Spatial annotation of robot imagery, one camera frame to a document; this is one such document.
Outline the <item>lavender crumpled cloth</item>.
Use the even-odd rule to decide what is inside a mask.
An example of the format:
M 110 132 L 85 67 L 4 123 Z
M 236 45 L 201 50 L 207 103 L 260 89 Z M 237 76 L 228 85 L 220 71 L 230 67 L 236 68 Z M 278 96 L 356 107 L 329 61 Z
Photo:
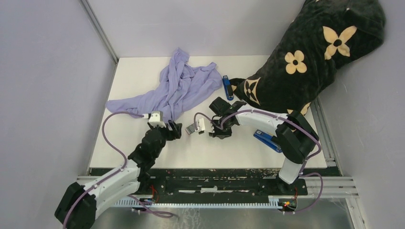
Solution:
M 160 72 L 160 84 L 155 90 L 131 98 L 109 100 L 106 109 L 112 113 L 130 112 L 135 115 L 161 111 L 164 122 L 177 120 L 209 98 L 223 85 L 216 63 L 207 66 L 188 65 L 189 54 L 177 48 L 169 64 Z

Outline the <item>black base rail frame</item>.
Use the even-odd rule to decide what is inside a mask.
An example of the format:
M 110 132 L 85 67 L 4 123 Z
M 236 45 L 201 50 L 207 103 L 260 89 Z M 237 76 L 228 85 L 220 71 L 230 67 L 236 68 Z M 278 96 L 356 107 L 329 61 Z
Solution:
M 151 169 L 149 179 L 134 192 L 159 204 L 259 205 L 274 198 L 339 197 L 352 182 L 337 168 L 305 169 L 291 185 L 277 178 L 279 169 Z

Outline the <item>aluminium rail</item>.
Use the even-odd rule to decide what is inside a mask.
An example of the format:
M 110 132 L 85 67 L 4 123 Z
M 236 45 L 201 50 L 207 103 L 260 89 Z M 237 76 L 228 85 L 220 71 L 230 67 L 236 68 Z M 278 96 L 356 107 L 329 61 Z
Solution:
M 265 179 L 219 179 L 209 185 L 203 178 L 187 177 L 185 179 L 166 179 L 162 185 L 165 192 L 172 196 L 174 193 L 242 193 L 251 196 L 269 196 L 271 198 L 352 198 L 358 192 L 350 177 L 305 177 L 298 180 L 296 188 L 287 190 L 279 185 L 274 178 Z

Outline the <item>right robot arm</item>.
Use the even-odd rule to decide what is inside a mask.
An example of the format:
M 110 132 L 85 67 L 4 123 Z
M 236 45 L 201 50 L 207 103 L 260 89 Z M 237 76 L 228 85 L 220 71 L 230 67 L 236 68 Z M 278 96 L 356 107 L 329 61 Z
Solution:
M 230 104 L 221 97 L 211 102 L 209 108 L 217 117 L 212 121 L 212 137 L 229 137 L 234 125 L 253 127 L 271 136 L 270 141 L 285 157 L 276 181 L 276 189 L 282 195 L 295 189 L 295 181 L 314 155 L 314 148 L 321 150 L 316 131 L 300 112 L 273 113 L 254 108 L 244 101 Z

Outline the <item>box of staples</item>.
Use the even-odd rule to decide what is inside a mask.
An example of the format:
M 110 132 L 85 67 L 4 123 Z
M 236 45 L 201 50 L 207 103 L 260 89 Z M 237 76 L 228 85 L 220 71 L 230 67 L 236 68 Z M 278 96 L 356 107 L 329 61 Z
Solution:
M 196 125 L 195 124 L 191 124 L 191 125 L 189 125 L 189 126 L 187 126 L 186 128 L 185 128 L 185 131 L 186 131 L 186 133 L 188 134 L 188 135 L 191 135 L 191 134 L 193 134 L 194 132 L 196 132 Z

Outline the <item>black floral blanket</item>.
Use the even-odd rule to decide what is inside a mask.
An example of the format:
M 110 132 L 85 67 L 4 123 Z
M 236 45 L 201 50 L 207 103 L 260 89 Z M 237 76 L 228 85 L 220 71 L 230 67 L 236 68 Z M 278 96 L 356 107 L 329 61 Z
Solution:
M 264 65 L 230 80 L 252 107 L 306 114 L 337 71 L 384 42 L 386 17 L 377 0 L 307 0 Z

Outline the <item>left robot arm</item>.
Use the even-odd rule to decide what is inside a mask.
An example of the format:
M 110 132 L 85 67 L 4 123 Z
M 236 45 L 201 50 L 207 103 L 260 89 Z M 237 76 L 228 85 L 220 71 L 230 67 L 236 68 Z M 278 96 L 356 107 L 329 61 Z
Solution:
M 55 218 L 65 229 L 89 229 L 96 219 L 120 199 L 149 191 L 148 171 L 166 142 L 181 138 L 181 123 L 170 120 L 165 127 L 150 127 L 123 166 L 83 185 L 74 182 L 66 189 Z

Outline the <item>blue stapler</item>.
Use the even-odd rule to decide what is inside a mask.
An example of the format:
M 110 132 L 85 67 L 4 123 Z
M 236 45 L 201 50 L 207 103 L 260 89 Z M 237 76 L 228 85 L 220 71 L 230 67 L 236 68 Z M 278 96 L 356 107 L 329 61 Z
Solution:
M 275 142 L 276 138 L 273 135 L 260 130 L 256 130 L 253 136 L 264 143 L 266 146 L 272 148 L 277 153 L 282 153 L 281 147 Z
M 234 99 L 234 93 L 232 90 L 232 85 L 227 75 L 224 75 L 222 78 L 225 96 L 228 101 L 232 101 Z

